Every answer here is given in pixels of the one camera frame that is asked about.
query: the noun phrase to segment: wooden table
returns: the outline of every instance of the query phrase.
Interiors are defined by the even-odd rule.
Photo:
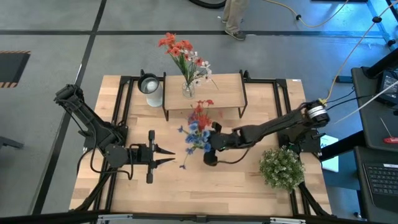
[[[111,121],[119,80],[120,76],[116,75],[103,77],[95,112],[105,121]],[[210,117],[223,126],[223,132],[229,133],[231,128],[247,124],[261,124],[277,117],[272,85],[245,83],[245,86],[249,104],[242,119],[239,119],[236,108],[221,109],[223,118],[220,118],[218,110],[210,110]],[[305,101],[301,81],[287,80],[287,86],[291,107],[296,108]],[[285,110],[282,89],[279,92],[282,110]],[[170,111],[170,120],[167,122],[162,108],[152,108],[147,105],[145,96],[134,83],[127,121],[129,134],[126,145],[147,143],[148,131],[153,129],[156,134],[155,142],[160,147],[175,152],[176,160],[162,164],[154,171],[153,184],[146,184],[146,166],[134,166],[133,180],[127,180],[126,174],[118,174],[111,211],[291,216],[289,194],[284,190],[274,190],[265,185],[258,173],[262,152],[278,145],[276,134],[266,136],[241,162],[235,165],[207,166],[203,163],[203,153],[197,151],[189,156],[186,170],[179,168],[185,158],[185,149],[188,145],[184,142],[185,135],[179,133],[177,128],[180,125],[187,125],[187,117],[191,112],[191,110]],[[219,160],[234,161],[243,153],[243,150],[230,150],[217,153],[217,156]],[[155,159],[166,157],[170,156],[155,155]],[[305,183],[309,191],[322,208],[331,213],[319,161],[309,153],[301,153],[301,159],[305,163]],[[102,160],[102,155],[96,153],[94,167],[101,169]],[[99,174],[91,171],[89,162],[90,155],[81,162],[70,208],[79,206],[98,183]],[[122,169],[129,171],[130,166],[124,166]],[[104,208],[107,189],[106,185],[100,208]],[[299,190],[296,191],[296,196],[298,210],[303,213]]]

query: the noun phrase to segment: glass vase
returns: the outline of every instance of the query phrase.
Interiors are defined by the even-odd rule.
[[[195,97],[195,86],[193,85],[193,82],[189,85],[187,82],[182,84],[182,95],[187,99],[193,99]]]

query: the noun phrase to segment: white flower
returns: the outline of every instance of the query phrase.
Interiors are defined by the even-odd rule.
[[[195,84],[195,86],[200,86],[201,85],[200,79],[197,79],[197,80],[193,81],[193,83]]]
[[[199,71],[195,71],[195,72],[193,72],[193,77],[195,78],[195,77],[197,77],[198,75],[199,75]]]
[[[201,63],[201,68],[208,68],[210,66],[208,61],[202,62]]]
[[[212,71],[210,70],[210,68],[206,68],[206,72],[208,75],[211,75]]]
[[[206,80],[206,82],[210,82],[211,81],[211,74],[207,73],[205,75],[205,80]]]

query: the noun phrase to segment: blue flower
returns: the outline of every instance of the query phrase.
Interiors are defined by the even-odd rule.
[[[201,136],[204,137],[204,138],[209,138],[209,136],[210,136],[210,131],[209,131],[209,130],[204,130],[204,131],[201,133]]]
[[[189,125],[189,130],[192,132],[194,132],[194,131],[196,131],[198,129],[198,123],[197,122],[192,122],[190,125]]]
[[[188,155],[192,155],[193,154],[194,149],[193,148],[186,148],[185,152],[188,153]]]
[[[179,131],[179,133],[181,133],[181,132],[183,132],[183,131],[184,131],[184,129],[182,128],[182,125],[181,125],[181,127],[180,127],[180,128],[178,128],[177,130]]]
[[[211,145],[210,145],[210,143],[206,143],[206,144],[205,144],[204,150],[205,150],[205,152],[210,152],[210,151],[211,151]]]
[[[195,135],[193,134],[188,134],[187,137],[185,138],[185,142],[188,144],[193,143],[195,140]]]

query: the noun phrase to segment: person's leg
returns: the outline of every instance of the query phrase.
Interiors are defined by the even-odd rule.
[[[240,24],[243,14],[249,5],[249,0],[231,0],[228,22],[226,23],[225,32],[232,35],[238,40],[244,40],[246,37],[240,31]]]
[[[224,7],[224,14],[223,14],[223,18],[221,19],[221,21],[223,23],[227,23],[228,18],[229,18],[229,10],[231,9],[231,1],[232,0],[226,0],[225,2],[225,7]]]

